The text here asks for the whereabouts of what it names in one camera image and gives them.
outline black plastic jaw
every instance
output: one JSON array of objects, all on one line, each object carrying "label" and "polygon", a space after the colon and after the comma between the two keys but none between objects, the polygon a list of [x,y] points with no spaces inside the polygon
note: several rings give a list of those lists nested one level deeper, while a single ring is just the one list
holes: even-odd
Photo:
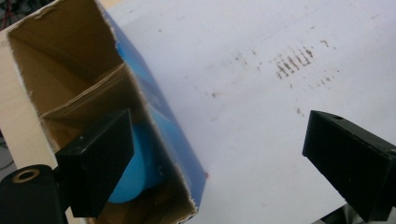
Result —
[{"label": "black plastic jaw", "polygon": [[396,146],[333,114],[311,111],[303,155],[366,221],[396,202]]},{"label": "black plastic jaw", "polygon": [[98,217],[134,155],[129,109],[97,120],[56,153],[59,166],[33,165],[0,183],[0,223],[64,224]]}]

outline dark marks on paper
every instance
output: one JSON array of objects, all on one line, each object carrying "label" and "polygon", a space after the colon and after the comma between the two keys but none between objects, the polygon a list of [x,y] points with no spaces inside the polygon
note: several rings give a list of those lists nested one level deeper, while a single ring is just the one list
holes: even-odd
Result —
[{"label": "dark marks on paper", "polygon": [[305,117],[305,114],[301,111],[301,109],[299,107],[297,107],[296,110],[297,114],[300,115],[301,117]]},{"label": "dark marks on paper", "polygon": [[320,40],[320,43],[326,45],[326,47],[329,47],[329,43],[327,43],[327,40]]},{"label": "dark marks on paper", "polygon": [[376,15],[372,16],[371,19],[373,20],[373,19],[377,18],[378,16],[379,16],[379,14],[376,14]]},{"label": "dark marks on paper", "polygon": [[302,48],[289,48],[288,54],[278,54],[270,63],[276,64],[276,75],[279,79],[289,77],[290,75],[301,70],[303,67],[308,66],[314,59],[314,53],[311,49],[306,47]]},{"label": "dark marks on paper", "polygon": [[213,98],[217,98],[218,96],[220,96],[219,92],[212,92],[212,97]]}]

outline ink marks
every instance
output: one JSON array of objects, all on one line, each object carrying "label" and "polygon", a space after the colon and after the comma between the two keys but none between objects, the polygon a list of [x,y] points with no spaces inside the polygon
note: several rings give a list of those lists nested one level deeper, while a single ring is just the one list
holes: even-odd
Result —
[{"label": "ink marks", "polygon": [[270,63],[276,65],[276,76],[283,79],[292,76],[313,62],[312,47],[288,48],[287,54],[278,54]]}]

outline black clamp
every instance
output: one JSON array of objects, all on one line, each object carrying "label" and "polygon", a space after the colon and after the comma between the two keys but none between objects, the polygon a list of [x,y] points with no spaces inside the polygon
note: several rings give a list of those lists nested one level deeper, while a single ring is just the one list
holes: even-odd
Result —
[{"label": "black clamp", "polygon": [[134,155],[129,109],[104,116],[55,156],[58,167],[24,167],[0,184],[0,223],[67,223],[98,217]]},{"label": "black clamp", "polygon": [[311,111],[303,155],[364,221],[386,221],[396,204],[396,146],[336,115]]}]

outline corrugated cardboard edge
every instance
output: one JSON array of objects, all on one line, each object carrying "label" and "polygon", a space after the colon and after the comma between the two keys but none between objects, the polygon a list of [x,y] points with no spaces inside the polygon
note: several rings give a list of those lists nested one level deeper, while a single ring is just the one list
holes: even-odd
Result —
[{"label": "corrugated cardboard edge", "polygon": [[[42,7],[39,10],[37,10],[36,12],[34,12],[34,13],[28,15],[27,17],[23,18],[23,20],[20,20],[20,21],[16,22],[15,24],[13,24],[12,27],[7,30],[6,41],[9,43],[9,35],[8,34],[10,32],[12,32],[14,29],[18,29],[18,27],[20,27],[24,23],[25,19],[35,17],[35,16],[37,16],[39,14],[46,14],[47,12],[52,10],[52,7],[56,7],[56,5],[58,4],[58,1],[53,1],[52,3],[49,3],[45,7]],[[13,52],[13,49],[11,47],[9,47],[9,51],[10,51],[10,53],[12,55],[13,60],[15,60],[14,52]],[[24,81],[23,81],[23,78],[21,76],[21,70],[20,70],[20,68],[18,67],[18,65],[16,63],[14,63],[13,65],[15,67],[17,79],[20,82],[23,91],[26,93],[27,97],[29,98],[29,100],[31,102],[31,94],[26,89],[26,86],[24,85]],[[37,108],[32,103],[30,103],[29,106],[31,108],[33,108],[33,111],[35,111],[37,120],[38,120],[38,122],[40,123],[40,126],[41,126],[41,130],[43,130],[42,129],[42,123],[41,123],[41,120],[39,118],[39,113],[38,113]],[[55,159],[55,154],[51,150],[51,142],[49,141],[49,139],[47,137],[45,137],[44,139],[45,139],[45,142],[46,142],[46,145],[47,145],[48,154],[52,157],[52,160],[55,162],[55,164],[57,164],[57,161]],[[73,217],[70,208],[67,209],[65,213],[66,213],[67,219],[69,220],[70,223],[75,223],[75,224],[77,224],[77,223],[80,223],[80,224],[81,223],[85,223],[83,218]]]}]

